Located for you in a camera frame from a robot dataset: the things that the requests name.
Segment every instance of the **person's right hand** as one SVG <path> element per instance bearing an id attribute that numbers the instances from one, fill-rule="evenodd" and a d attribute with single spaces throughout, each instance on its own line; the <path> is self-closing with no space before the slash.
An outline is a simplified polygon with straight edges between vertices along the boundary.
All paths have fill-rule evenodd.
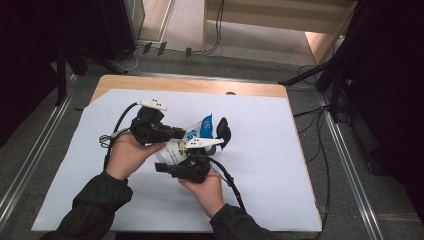
<path id="1" fill-rule="evenodd" d="M 215 216 L 224 206 L 221 178 L 218 173 L 210 171 L 205 181 L 200 184 L 186 179 L 178 181 L 194 194 L 208 217 Z"/>

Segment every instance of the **black cloth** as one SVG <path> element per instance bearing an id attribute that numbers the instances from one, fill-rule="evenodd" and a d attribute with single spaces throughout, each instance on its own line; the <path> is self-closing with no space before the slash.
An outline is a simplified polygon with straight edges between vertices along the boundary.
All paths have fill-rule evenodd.
<path id="1" fill-rule="evenodd" d="M 101 239 L 112 226 L 115 212 L 131 200 L 132 193 L 126 180 L 120 181 L 102 172 L 75 197 L 72 210 L 58 229 L 40 240 Z M 212 217 L 210 224 L 216 240 L 281 239 L 261 228 L 244 210 L 228 204 Z"/>
<path id="2" fill-rule="evenodd" d="M 0 148 L 57 85 L 54 2 L 0 1 Z"/>

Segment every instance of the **person's left hand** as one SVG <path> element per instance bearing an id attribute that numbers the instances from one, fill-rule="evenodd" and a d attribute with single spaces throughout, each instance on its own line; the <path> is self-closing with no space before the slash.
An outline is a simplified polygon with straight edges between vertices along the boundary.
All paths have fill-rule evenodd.
<path id="1" fill-rule="evenodd" d="M 131 132 L 123 133 L 113 144 L 106 172 L 116 179 L 127 179 L 148 157 L 164 147 L 165 143 L 141 146 Z"/>

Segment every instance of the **snack bag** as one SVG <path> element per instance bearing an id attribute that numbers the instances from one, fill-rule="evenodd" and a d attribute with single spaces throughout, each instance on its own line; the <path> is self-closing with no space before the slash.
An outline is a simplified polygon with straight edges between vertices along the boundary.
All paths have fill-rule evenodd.
<path id="1" fill-rule="evenodd" d="M 186 134 L 182 139 L 171 139 L 166 143 L 165 148 L 155 155 L 159 162 L 167 165 L 178 165 L 187 158 L 185 146 L 193 138 L 213 138 L 212 114 L 202 121 L 186 129 Z"/>

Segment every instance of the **gray floor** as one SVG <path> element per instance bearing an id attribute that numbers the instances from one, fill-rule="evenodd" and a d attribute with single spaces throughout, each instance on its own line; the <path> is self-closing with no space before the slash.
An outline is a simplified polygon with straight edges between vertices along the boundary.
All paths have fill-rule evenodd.
<path id="1" fill-rule="evenodd" d="M 297 75 L 299 66 L 234 59 L 228 57 L 207 57 L 195 55 L 185 58 L 183 53 L 166 51 L 163 56 L 156 56 L 155 51 L 140 55 L 140 62 L 130 75 L 145 72 L 164 74 L 183 74 L 245 79 L 251 82 L 275 84 L 278 80 L 289 79 Z M 106 70 L 94 63 L 88 63 L 85 76 L 77 76 L 72 89 L 72 100 L 64 117 L 54 132 L 44 154 L 20 197 L 0 239 L 37 239 L 42 233 L 31 232 L 37 210 L 41 207 L 47 190 L 55 173 L 66 154 L 72 134 L 78 125 L 81 111 L 88 105 L 99 78 L 108 74 Z M 300 83 L 288 88 L 293 113 L 315 109 L 320 106 L 319 95 L 313 86 Z M 26 156 L 37 140 L 44 124 L 54 110 L 56 92 L 52 92 L 21 125 L 13 137 L 0 149 L 0 194 L 4 196 L 15 175 L 18 173 Z M 298 130 L 307 127 L 314 114 L 296 118 Z M 372 207 L 378 217 L 379 225 L 385 239 L 424 239 L 424 229 L 418 220 L 404 188 L 389 176 L 378 177 L 369 173 L 364 153 L 359 147 L 353 130 L 346 124 L 340 124 L 346 145 L 356 166 L 356 170 Z M 340 161 L 333 137 L 325 123 L 321 130 L 325 152 L 328 157 L 331 195 L 328 220 L 320 239 L 370 239 L 361 213 L 353 196 L 351 186 Z M 300 134 L 305 159 L 313 157 L 318 149 L 315 128 Z M 308 164 L 313 189 L 320 206 L 325 205 L 326 173 L 322 154 Z M 113 233 L 105 239 L 113 239 Z M 286 239 L 314 238 L 311 233 L 282 233 Z"/>

